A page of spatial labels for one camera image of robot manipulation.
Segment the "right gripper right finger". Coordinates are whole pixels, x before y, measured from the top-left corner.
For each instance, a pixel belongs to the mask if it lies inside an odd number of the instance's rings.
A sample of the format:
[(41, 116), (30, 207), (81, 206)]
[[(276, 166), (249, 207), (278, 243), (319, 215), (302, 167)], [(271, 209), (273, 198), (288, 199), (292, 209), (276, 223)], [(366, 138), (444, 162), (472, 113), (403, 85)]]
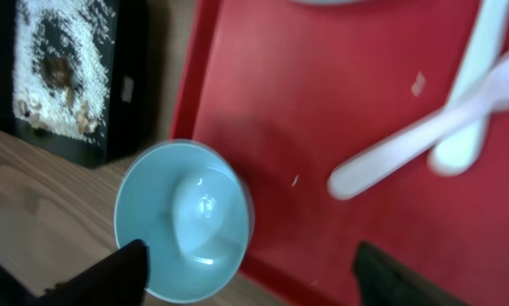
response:
[(467, 305), (367, 241), (355, 253), (353, 273), (363, 306)]

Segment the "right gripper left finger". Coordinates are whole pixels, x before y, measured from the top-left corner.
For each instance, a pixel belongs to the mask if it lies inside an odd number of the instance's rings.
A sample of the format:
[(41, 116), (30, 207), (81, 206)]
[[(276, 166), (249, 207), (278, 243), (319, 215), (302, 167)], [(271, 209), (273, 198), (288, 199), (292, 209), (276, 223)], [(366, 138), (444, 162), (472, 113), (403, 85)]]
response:
[(148, 280), (148, 247), (135, 240), (34, 302), (43, 306), (140, 306)]

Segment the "light blue bowl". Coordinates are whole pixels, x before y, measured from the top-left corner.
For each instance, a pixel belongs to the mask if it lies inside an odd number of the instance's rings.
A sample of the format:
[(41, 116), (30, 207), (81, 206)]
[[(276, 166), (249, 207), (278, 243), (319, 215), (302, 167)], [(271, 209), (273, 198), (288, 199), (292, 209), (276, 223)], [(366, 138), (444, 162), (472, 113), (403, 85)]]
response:
[(215, 150), (193, 140), (150, 147), (117, 192), (116, 244), (145, 243), (145, 290), (166, 302), (196, 303), (227, 286), (254, 227), (246, 184)]

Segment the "white plastic spoon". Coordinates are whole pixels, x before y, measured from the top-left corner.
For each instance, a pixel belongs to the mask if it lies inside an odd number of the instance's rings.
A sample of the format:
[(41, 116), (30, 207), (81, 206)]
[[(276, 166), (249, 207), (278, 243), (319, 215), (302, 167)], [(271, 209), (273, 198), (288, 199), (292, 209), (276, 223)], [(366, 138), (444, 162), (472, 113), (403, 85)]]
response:
[(466, 49), (456, 72), (445, 109), (460, 111), (469, 122), (446, 134), (428, 157), (429, 167), (440, 176), (464, 173), (479, 158), (484, 146), (488, 117), (474, 100), (482, 80), (503, 48), (509, 20), (509, 0), (482, 0)]

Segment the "leftover rice and food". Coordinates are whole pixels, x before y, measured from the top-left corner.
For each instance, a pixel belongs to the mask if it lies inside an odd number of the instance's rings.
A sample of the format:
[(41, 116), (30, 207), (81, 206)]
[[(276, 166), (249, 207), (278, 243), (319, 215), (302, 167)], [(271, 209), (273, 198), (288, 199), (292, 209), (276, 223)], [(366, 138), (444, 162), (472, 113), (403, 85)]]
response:
[(19, 0), (15, 8), (14, 116), (96, 145), (105, 135), (117, 3)]

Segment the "white plastic fork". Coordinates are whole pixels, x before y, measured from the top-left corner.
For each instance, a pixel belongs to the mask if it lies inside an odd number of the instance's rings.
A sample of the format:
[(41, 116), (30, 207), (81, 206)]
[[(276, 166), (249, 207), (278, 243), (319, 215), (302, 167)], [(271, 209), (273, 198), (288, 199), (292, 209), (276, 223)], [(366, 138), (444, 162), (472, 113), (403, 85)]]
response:
[[(482, 107), (481, 116), (509, 111), (509, 51), (482, 80), (474, 100)], [(434, 111), (336, 167), (327, 181), (330, 195), (338, 200), (354, 198), (469, 121), (458, 110)]]

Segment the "light blue plate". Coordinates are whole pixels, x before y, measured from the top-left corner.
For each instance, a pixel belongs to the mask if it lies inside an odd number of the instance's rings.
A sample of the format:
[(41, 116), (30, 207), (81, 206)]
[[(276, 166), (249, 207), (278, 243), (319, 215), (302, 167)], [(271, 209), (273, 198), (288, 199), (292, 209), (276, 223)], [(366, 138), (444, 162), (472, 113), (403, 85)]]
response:
[(295, 3), (301, 3), (314, 6), (347, 5), (363, 2), (364, 0), (291, 0)]

